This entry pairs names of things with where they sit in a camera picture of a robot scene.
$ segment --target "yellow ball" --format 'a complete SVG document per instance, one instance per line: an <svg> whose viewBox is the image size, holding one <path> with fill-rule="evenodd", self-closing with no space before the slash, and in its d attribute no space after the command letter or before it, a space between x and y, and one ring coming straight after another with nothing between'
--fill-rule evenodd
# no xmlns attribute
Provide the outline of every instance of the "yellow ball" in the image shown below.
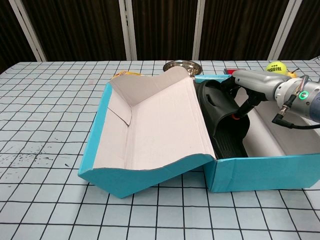
<svg viewBox="0 0 320 240"><path fill-rule="evenodd" d="M280 61L273 61L269 63L269 65L266 66L265 70L268 72L273 72L277 74L283 74L283 75L287 74L286 65Z"/></svg>

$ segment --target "grid tablecloth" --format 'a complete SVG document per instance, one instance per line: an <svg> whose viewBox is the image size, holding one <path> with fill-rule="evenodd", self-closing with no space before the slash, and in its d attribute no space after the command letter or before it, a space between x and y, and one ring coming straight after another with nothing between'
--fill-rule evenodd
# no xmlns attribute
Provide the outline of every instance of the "grid tablecloth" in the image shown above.
<svg viewBox="0 0 320 240"><path fill-rule="evenodd" d="M313 81L319 59L283 61ZM118 199L77 176L100 97L115 73L166 61L21 62L0 75L0 240L319 240L309 189L211 193L202 168ZM262 71L269 61L198 61Z"/></svg>

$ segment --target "box lid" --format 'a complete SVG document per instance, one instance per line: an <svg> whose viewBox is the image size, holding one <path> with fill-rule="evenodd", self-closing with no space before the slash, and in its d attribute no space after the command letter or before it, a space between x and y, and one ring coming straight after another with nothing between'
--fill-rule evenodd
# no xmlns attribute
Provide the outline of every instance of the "box lid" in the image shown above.
<svg viewBox="0 0 320 240"><path fill-rule="evenodd" d="M107 84L78 175L121 198L214 156L193 79L177 66Z"/></svg>

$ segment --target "teal shoe box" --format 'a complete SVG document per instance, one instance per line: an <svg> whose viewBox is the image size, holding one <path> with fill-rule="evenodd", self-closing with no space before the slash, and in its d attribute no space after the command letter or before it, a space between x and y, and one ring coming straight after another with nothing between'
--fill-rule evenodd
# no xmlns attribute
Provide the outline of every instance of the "teal shoe box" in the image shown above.
<svg viewBox="0 0 320 240"><path fill-rule="evenodd" d="M238 103L245 99L240 92ZM118 76L106 85L78 176L119 198L199 166L211 192L310 187L320 179L320 134L271 123L277 111L276 103L263 102L249 113L243 144L250 157L216 160L184 68ZM293 114L286 118L306 124Z"/></svg>
<svg viewBox="0 0 320 240"><path fill-rule="evenodd" d="M124 198L214 160L194 81L183 67L106 85L78 176Z"/></svg>
<svg viewBox="0 0 320 240"><path fill-rule="evenodd" d="M222 82L228 77L199 75L195 81ZM247 98L242 89L236 101L241 105ZM320 131L278 126L272 123L278 111L275 102L262 102L248 114L250 128L243 145L249 157L219 159L204 165L211 192L309 188L320 179ZM298 125L315 124L292 113L285 119Z"/></svg>

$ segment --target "metal bowl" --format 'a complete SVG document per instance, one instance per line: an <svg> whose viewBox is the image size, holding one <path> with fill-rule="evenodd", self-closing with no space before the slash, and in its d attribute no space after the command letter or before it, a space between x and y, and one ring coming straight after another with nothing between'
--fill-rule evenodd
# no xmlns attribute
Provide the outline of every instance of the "metal bowl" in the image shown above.
<svg viewBox="0 0 320 240"><path fill-rule="evenodd" d="M194 61L186 61L186 60L175 60L175 61L170 61L166 63L163 66L163 71L167 71L168 69L175 67L175 66L181 66L184 67L191 76L198 75L202 73L202 67L194 62Z"/></svg>

